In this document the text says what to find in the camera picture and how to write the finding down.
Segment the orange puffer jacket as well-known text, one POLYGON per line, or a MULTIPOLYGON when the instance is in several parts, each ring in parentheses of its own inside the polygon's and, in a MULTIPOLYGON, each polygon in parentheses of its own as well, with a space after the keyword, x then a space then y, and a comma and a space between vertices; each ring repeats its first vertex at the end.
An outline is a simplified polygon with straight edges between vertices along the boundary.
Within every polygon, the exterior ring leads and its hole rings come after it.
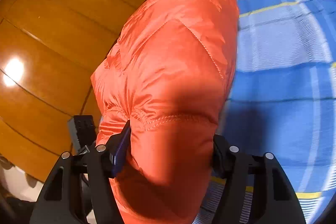
POLYGON ((105 144, 130 123, 110 181, 125 223, 192 223, 236 65, 236 0, 147 0, 91 81, 105 144))

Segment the blue plaid bed sheet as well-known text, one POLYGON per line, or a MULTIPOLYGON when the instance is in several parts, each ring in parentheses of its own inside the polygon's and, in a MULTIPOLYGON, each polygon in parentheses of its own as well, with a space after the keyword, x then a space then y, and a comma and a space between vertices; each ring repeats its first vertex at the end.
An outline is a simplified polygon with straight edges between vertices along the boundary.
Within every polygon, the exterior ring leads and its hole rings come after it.
POLYGON ((271 152, 307 223, 335 223, 335 0, 238 0, 238 55, 220 133, 271 152))

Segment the wooden panelled wardrobe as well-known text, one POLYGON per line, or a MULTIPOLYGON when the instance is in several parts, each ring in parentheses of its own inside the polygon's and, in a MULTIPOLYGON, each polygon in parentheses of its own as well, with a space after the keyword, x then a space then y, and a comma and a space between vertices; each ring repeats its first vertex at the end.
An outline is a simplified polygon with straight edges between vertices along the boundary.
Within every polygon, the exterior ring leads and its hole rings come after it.
POLYGON ((44 181, 71 148, 67 122, 98 117, 90 77, 145 0, 1 0, 1 154, 44 181))

